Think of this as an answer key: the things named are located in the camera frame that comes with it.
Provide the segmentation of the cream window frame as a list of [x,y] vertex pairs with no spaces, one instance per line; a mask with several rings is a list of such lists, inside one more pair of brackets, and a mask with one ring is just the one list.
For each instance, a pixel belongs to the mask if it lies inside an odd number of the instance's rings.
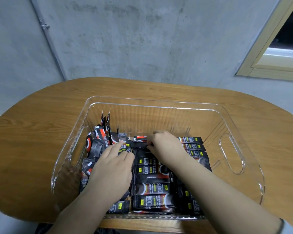
[[293,81],[293,47],[271,46],[293,12],[293,0],[279,0],[237,75]]

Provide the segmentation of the pile of black coffee packets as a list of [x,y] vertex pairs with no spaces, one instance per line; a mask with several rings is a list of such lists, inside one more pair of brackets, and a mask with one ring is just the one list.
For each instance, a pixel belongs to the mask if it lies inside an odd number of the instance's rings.
[[119,201],[111,206],[108,214],[177,214],[203,215],[199,204],[167,166],[163,165],[147,148],[126,149],[128,140],[147,141],[147,136],[128,137],[126,133],[111,131],[110,112],[101,114],[101,121],[93,127],[86,137],[86,158],[82,160],[81,193],[89,180],[96,162],[104,150],[120,140],[124,141],[118,155],[123,151],[132,152],[135,160],[132,167],[130,188]]

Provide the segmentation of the person's left hand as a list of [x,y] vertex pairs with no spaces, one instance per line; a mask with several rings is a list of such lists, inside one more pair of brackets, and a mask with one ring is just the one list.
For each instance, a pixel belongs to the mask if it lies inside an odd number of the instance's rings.
[[132,166],[128,166],[118,159],[118,153],[123,144],[124,141],[120,140],[102,153],[92,169],[84,190],[127,192],[132,180]]

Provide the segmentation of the grey wall conduit pipe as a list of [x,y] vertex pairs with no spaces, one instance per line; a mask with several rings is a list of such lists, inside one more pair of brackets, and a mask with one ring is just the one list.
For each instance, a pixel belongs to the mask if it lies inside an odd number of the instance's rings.
[[[42,14],[40,8],[39,8],[39,5],[38,5],[37,0],[29,0],[29,1],[30,1],[30,3],[31,3],[31,6],[32,6],[34,12],[35,12],[35,15],[36,15],[37,20],[38,20],[39,18],[41,18],[41,19],[43,19],[43,21],[45,22],[45,19],[44,19],[44,17],[43,17],[43,14]],[[64,72],[63,65],[62,65],[62,63],[61,63],[61,61],[60,61],[60,59],[59,59],[59,56],[58,56],[57,52],[56,52],[55,46],[54,46],[54,44],[53,44],[53,42],[52,42],[51,36],[50,36],[50,34],[49,34],[49,29],[48,29],[48,30],[43,30],[43,29],[41,28],[41,30],[42,30],[42,32],[43,32],[43,35],[44,35],[44,38],[45,38],[45,40],[46,40],[46,42],[47,42],[48,48],[49,48],[49,50],[50,50],[50,53],[51,53],[51,55],[52,55],[52,57],[53,57],[53,60],[54,60],[54,62],[55,62],[55,65],[56,65],[56,67],[57,67],[57,70],[58,70],[58,72],[59,72],[59,75],[60,75],[62,81],[65,82],[65,81],[67,81],[67,77],[66,77],[66,74],[65,74],[65,72]]]

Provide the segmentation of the person's right hand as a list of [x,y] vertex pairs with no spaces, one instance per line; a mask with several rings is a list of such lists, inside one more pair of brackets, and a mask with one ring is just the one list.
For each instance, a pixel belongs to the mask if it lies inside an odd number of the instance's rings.
[[156,130],[147,135],[147,145],[160,145],[162,157],[156,158],[172,170],[190,158],[181,142],[168,131]]

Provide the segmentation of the person's right forearm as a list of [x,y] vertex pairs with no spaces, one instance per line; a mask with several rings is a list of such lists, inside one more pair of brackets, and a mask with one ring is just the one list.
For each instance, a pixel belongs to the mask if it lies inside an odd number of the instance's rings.
[[224,182],[186,153],[158,156],[190,190],[205,216],[221,234],[277,234],[280,218]]

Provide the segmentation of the clear plastic storage bin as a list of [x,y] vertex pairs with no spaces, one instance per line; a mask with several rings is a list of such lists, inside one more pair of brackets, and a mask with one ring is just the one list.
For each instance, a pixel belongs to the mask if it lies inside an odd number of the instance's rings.
[[[175,135],[186,152],[216,176],[262,204],[265,181],[262,169],[226,109],[217,104],[152,101],[94,96],[86,100],[63,145],[51,177],[55,210],[60,213],[80,193],[86,137],[110,112],[110,129],[128,137],[146,136],[154,130]],[[200,220],[204,215],[108,214],[106,219]]]

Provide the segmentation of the black coffee stick sachet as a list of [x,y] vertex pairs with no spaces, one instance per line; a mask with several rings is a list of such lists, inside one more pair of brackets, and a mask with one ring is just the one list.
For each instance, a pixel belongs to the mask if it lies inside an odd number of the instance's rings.
[[147,141],[132,141],[128,140],[126,143],[126,149],[134,149],[134,148],[146,148]]

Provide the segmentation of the person's left forearm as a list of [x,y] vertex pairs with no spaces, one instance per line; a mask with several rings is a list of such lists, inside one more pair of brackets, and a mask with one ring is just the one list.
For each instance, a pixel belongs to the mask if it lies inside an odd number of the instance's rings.
[[109,208],[125,191],[84,190],[57,217],[46,234],[93,234]]

